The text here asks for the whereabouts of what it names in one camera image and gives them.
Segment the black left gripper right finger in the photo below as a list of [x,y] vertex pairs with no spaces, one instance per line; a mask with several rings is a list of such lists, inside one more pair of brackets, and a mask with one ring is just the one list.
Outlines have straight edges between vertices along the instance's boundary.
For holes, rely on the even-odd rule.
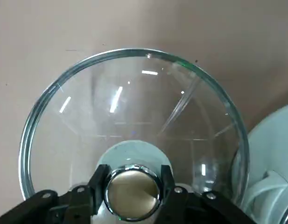
[[176,186],[168,165],[161,166],[163,200],[157,214],[159,224],[253,224],[240,208],[217,191],[202,195]]

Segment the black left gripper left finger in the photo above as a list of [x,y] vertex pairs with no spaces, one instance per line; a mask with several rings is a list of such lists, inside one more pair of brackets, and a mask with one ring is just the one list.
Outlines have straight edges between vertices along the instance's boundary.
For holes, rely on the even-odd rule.
[[99,165],[86,185],[62,196],[42,190],[2,216],[0,224],[90,224],[104,200],[104,184],[111,168]]

